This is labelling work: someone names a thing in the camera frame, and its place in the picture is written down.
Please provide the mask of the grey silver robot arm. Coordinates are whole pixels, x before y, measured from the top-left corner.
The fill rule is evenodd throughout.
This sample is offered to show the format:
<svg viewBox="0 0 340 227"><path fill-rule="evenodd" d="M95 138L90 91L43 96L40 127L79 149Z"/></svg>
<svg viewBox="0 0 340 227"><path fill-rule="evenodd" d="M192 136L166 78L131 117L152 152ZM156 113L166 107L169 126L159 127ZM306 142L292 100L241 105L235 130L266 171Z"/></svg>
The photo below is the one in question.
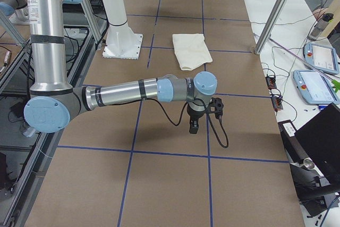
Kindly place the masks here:
<svg viewBox="0 0 340 227"><path fill-rule="evenodd" d="M84 76L76 74L75 84L69 82L66 71L64 40L64 0L27 0L30 20L30 42L34 63L35 82L30 87L24 107L28 125L43 133L64 129L71 120L98 107L119 106L153 100L164 111L174 126L181 123L184 108L190 117L189 133L196 134L199 119L206 114L212 129L210 114L214 114L221 128L223 103L213 97L217 78L202 71L194 78L163 77L140 79L111 86L84 85ZM134 33L128 25L123 0L102 0L107 18L104 57L138 59L142 34ZM175 50L189 60L189 52L199 57L201 50L208 53L202 34L179 34L173 37ZM180 118L174 123L160 102L186 102Z"/></svg>

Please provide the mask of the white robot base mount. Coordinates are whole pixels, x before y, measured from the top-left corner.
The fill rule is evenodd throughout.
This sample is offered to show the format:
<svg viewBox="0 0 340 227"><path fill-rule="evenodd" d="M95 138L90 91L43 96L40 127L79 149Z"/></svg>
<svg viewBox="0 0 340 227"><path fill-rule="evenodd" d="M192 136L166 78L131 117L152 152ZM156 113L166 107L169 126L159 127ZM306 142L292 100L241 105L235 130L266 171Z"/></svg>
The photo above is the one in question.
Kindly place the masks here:
<svg viewBox="0 0 340 227"><path fill-rule="evenodd" d="M143 35L129 27L124 1L103 0L103 4L109 23L103 57L138 59Z"/></svg>

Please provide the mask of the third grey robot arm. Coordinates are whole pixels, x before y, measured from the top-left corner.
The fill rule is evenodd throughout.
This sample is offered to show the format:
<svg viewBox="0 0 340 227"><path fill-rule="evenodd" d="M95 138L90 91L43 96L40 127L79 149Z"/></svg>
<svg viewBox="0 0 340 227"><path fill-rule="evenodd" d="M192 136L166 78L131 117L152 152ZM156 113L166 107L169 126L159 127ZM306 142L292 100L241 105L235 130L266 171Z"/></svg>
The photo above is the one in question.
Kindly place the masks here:
<svg viewBox="0 0 340 227"><path fill-rule="evenodd" d="M8 18L14 15L21 23L29 21L27 0L1 0L1 11Z"/></svg>

